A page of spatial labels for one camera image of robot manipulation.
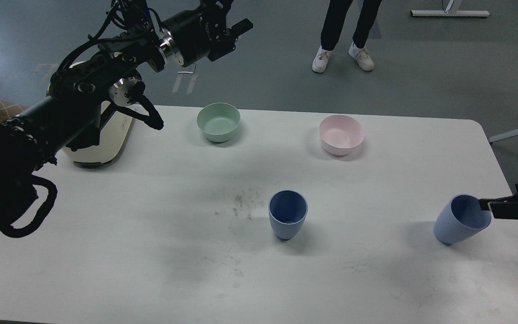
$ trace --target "white table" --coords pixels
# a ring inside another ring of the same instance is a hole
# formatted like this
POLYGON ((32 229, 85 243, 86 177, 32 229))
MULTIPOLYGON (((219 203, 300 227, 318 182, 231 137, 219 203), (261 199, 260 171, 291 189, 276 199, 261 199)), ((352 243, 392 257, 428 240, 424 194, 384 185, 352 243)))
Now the white table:
POLYGON ((515 323, 518 221, 468 240, 433 236, 455 194, 510 195, 474 121, 358 115, 366 139, 337 158, 326 113, 242 110, 212 144, 199 108, 158 107, 123 155, 39 174, 58 201, 26 238, 0 234, 0 320, 50 323, 515 323), (300 233, 272 234, 267 203, 308 199, 300 233))

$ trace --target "blue cup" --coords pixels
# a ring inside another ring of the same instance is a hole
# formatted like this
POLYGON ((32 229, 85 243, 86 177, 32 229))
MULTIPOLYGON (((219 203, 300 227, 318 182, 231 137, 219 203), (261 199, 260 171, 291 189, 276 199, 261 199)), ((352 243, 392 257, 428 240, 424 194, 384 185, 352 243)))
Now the blue cup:
POLYGON ((281 240, 293 238, 307 215, 307 201, 292 190, 279 191, 269 201, 269 221, 275 235, 281 240))
POLYGON ((457 195, 439 214, 433 233, 442 243, 454 244, 481 232, 490 223, 491 212, 483 211, 477 198, 457 195))

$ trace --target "shoe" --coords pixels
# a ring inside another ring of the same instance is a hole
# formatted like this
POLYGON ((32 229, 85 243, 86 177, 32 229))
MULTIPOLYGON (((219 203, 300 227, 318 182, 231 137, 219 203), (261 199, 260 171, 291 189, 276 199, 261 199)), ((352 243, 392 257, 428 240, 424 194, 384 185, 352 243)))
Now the shoe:
POLYGON ((319 47, 319 51, 317 51, 317 56, 313 60, 313 71, 317 73, 325 72, 325 68, 327 68, 327 63, 329 63, 329 57, 331 56, 331 51, 326 51, 323 47, 319 47))
POLYGON ((362 68, 363 71, 372 71, 373 68, 375 68, 373 60, 371 59, 371 54, 369 53, 369 50, 366 46, 364 46, 362 49, 359 49, 355 43, 351 43, 351 47, 349 48, 349 55, 351 55, 351 57, 357 61, 357 64, 359 64, 359 67, 362 68))

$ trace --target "bowl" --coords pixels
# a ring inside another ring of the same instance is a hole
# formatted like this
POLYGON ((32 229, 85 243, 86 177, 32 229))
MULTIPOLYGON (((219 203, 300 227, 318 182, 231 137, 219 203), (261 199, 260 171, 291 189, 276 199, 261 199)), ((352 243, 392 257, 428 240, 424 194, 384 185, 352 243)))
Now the bowl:
POLYGON ((216 143, 232 139, 240 121, 238 109, 226 103, 207 105, 197 115, 199 129, 208 140, 216 143))
POLYGON ((353 117, 332 115, 319 124, 319 136, 325 151, 343 156, 353 152, 361 144, 365 131, 353 117))

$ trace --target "leg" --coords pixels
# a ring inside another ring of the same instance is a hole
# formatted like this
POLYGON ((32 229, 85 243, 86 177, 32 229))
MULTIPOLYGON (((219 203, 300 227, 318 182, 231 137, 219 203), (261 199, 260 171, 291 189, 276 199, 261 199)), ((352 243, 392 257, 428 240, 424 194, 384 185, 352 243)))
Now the leg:
POLYGON ((321 31, 321 47, 326 51, 333 51, 345 23, 347 10, 353 3, 353 0, 330 0, 325 23, 321 31))
POLYGON ((369 31, 377 18, 377 12, 381 0, 365 0, 359 14, 359 20, 357 22, 357 28, 353 34, 353 43, 362 49, 365 46, 366 40, 369 37, 369 31))

